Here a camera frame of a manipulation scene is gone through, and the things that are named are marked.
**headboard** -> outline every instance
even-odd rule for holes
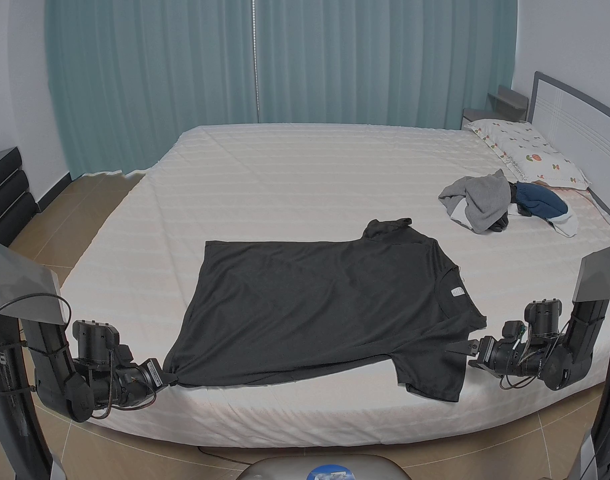
[[[581,169],[610,213],[610,108],[536,71],[527,120]]]

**wall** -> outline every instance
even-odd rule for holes
[[[18,146],[39,200],[67,172],[47,85],[45,0],[0,0],[0,150]]]
[[[610,0],[518,0],[512,87],[531,97],[534,71],[610,107]]]

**blue knit garment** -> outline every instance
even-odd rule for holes
[[[553,219],[567,213],[565,201],[543,185],[516,184],[516,202],[543,219]]]

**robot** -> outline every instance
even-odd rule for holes
[[[485,336],[451,344],[448,352],[474,356],[472,367],[500,379],[503,389],[542,380],[552,390],[581,380],[610,300],[610,247],[583,258],[571,318],[558,330],[559,300],[532,302],[522,321],[503,326],[503,337]],[[25,339],[21,339],[19,322]],[[19,480],[65,480],[36,416],[31,392],[74,421],[101,419],[112,410],[140,410],[156,401],[175,376],[156,358],[133,362],[118,331],[107,323],[76,320],[72,331],[78,357],[72,358],[65,329],[71,308],[55,274],[0,245],[0,442]],[[35,386],[27,379],[22,348],[34,361]],[[511,384],[509,376],[524,377]],[[94,415],[102,410],[101,415]],[[259,461],[241,480],[404,480],[393,462],[370,455],[283,457]],[[583,439],[568,480],[610,479],[610,361],[594,425]]]

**gray headboard frame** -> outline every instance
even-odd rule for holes
[[[551,76],[547,76],[547,75],[545,75],[545,73],[542,73],[541,71],[536,71],[534,73],[534,83],[532,86],[532,98],[530,101],[530,110],[529,110],[529,113],[527,116],[527,121],[529,121],[530,123],[532,123],[532,120],[534,117],[534,110],[536,107],[536,96],[538,93],[538,87],[539,87],[540,80],[543,80],[543,82],[546,82],[547,84],[550,84],[556,88],[561,89],[562,91],[565,91],[566,93],[574,96],[575,98],[583,101],[584,103],[587,103],[589,106],[595,108],[596,110],[598,110],[599,112],[602,112],[603,114],[605,114],[605,116],[610,118],[610,108],[607,107],[607,105],[601,103],[600,101],[596,100],[595,98],[592,98],[588,94],[585,94],[584,92],[573,88],[571,85],[561,82],[560,80],[556,80],[556,78],[552,78]],[[610,208],[600,199],[600,196],[598,196],[591,188],[589,188],[589,192],[592,194],[592,196],[594,197],[597,204],[601,208],[603,208],[605,210],[605,212],[609,213],[609,215],[610,215]]]

